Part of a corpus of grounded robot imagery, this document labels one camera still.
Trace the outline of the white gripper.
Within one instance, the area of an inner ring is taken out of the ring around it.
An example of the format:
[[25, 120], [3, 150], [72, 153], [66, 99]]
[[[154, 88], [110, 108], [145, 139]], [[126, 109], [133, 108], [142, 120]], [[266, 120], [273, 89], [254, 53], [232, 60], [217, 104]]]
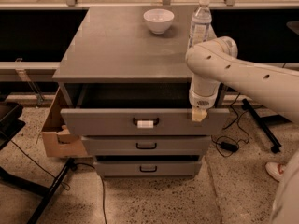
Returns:
[[214, 106], [216, 98], [217, 94], [205, 97], [189, 89], [189, 101], [192, 105], [192, 120], [195, 122], [203, 121], [207, 116], [207, 110]]

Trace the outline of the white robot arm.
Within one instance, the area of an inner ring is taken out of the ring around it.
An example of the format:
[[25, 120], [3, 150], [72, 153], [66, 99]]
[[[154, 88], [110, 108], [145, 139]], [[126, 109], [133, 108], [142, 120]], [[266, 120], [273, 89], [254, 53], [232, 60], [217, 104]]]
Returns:
[[[238, 60], [236, 56], [236, 43], [228, 36], [187, 50], [185, 61], [192, 71], [192, 119], [202, 121], [206, 117], [223, 83], [299, 124], [299, 72]], [[288, 161], [279, 182], [270, 224], [299, 224], [299, 150]]]

